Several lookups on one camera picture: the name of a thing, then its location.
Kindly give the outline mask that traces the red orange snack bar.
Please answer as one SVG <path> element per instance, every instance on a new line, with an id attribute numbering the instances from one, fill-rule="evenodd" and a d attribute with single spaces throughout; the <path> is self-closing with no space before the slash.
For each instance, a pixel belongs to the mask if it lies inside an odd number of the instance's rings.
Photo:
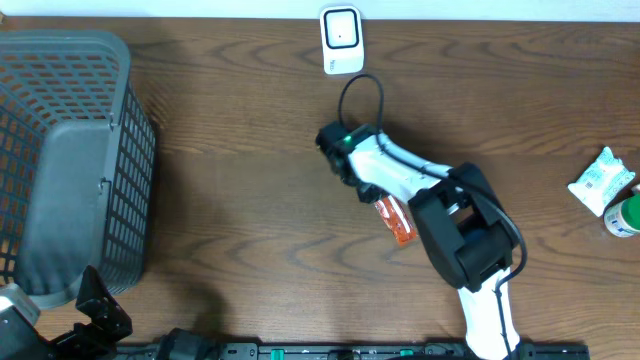
<path id="1" fill-rule="evenodd" d="M 409 220 L 402 204 L 389 195 L 374 203 L 384 224 L 393 234 L 399 246 L 405 246 L 417 237 L 417 231 Z"/>

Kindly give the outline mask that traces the teal wet wipes pack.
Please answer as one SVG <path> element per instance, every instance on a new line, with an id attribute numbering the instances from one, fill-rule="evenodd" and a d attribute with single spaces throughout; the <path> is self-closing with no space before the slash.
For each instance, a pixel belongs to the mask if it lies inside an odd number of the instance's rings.
<path id="1" fill-rule="evenodd" d="M 600 217 L 635 175 L 613 154 L 610 147 L 605 146 L 594 162 L 567 189 L 596 217 Z"/>

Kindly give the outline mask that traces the green lid jar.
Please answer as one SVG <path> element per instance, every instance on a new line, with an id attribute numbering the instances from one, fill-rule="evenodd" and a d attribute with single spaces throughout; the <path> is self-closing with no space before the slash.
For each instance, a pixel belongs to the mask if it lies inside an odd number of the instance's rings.
<path id="1" fill-rule="evenodd" d="M 617 237 L 639 234 L 639 196 L 634 195 L 610 207 L 604 213 L 606 229 Z"/>

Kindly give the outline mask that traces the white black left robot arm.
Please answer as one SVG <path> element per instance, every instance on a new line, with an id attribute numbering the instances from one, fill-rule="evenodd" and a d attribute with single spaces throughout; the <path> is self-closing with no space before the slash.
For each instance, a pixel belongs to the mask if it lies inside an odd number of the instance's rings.
<path id="1" fill-rule="evenodd" d="M 144 355 L 145 350 L 120 351 L 118 343 L 133 333 L 132 321 L 111 296 L 98 271 L 85 268 L 75 307 L 90 318 L 50 341 L 59 359 L 114 359 Z M 219 346 L 185 330 L 173 329 L 152 351 L 153 359 L 217 359 Z"/>

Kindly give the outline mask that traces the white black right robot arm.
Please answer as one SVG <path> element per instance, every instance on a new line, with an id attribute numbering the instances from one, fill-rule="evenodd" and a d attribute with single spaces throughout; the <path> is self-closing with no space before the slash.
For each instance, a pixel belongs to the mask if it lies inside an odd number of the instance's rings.
<path id="1" fill-rule="evenodd" d="M 466 343 L 480 359 L 513 359 L 520 343 L 508 283 L 517 274 L 519 230 L 478 167 L 427 161 L 369 125 L 335 121 L 316 144 L 331 170 L 377 207 L 398 241 L 419 238 L 441 278 L 457 290 Z"/>

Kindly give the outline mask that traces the white barcode scanner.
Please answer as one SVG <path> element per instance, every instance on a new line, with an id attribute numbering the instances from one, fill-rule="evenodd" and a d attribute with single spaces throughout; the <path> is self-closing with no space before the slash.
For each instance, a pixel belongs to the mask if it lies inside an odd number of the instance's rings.
<path id="1" fill-rule="evenodd" d="M 326 7 L 319 20 L 324 72 L 327 75 L 360 72 L 365 51 L 359 10 L 352 5 Z"/>

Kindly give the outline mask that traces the grey plastic basket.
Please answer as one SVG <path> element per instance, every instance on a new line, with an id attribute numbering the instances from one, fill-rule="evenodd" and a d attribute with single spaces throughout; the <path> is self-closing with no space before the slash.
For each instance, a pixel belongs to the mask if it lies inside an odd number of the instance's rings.
<path id="1" fill-rule="evenodd" d="M 109 32 L 1 36 L 1 280 L 42 309 L 86 267 L 115 295 L 143 273 L 156 135 L 130 70 Z"/>

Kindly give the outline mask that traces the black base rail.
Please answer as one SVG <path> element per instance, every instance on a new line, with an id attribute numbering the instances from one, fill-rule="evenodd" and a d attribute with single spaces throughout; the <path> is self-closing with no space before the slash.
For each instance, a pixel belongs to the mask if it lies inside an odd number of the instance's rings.
<path id="1" fill-rule="evenodd" d="M 256 343 L 218 343 L 197 345 L 193 350 L 176 347 L 163 350 L 161 345 L 121 346 L 118 359 L 205 359 L 205 360 L 385 360 L 385 359 L 453 359 L 473 360 L 476 356 L 462 342 L 401 345 L 285 345 Z"/>

